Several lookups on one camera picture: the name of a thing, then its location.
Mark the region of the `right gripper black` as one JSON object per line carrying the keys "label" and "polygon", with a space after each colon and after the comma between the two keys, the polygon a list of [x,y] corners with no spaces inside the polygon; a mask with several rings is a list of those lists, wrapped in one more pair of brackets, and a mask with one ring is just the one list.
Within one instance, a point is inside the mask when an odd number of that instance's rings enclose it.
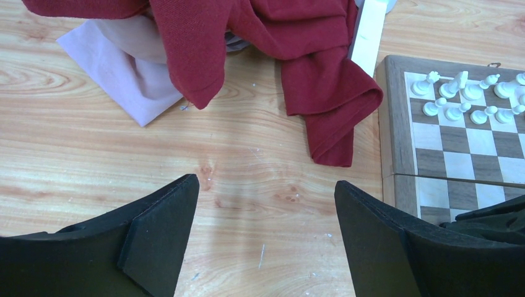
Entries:
{"label": "right gripper black", "polygon": [[524,196],[456,216],[441,223],[447,230],[476,238],[510,244],[524,244]]}

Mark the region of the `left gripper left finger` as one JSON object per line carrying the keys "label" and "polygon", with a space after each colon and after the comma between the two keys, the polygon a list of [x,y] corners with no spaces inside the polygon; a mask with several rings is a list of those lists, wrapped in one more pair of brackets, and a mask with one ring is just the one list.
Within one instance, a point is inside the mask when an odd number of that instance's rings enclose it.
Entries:
{"label": "left gripper left finger", "polygon": [[1,295],[173,296],[198,195],[186,174],[55,233],[1,238]]}

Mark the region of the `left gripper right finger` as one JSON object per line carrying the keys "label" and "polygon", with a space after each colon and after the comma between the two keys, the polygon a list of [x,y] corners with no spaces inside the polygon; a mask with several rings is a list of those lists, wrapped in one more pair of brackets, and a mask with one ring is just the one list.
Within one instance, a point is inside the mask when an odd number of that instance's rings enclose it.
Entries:
{"label": "left gripper right finger", "polygon": [[357,296],[524,295],[524,244],[447,230],[347,181],[334,198]]}

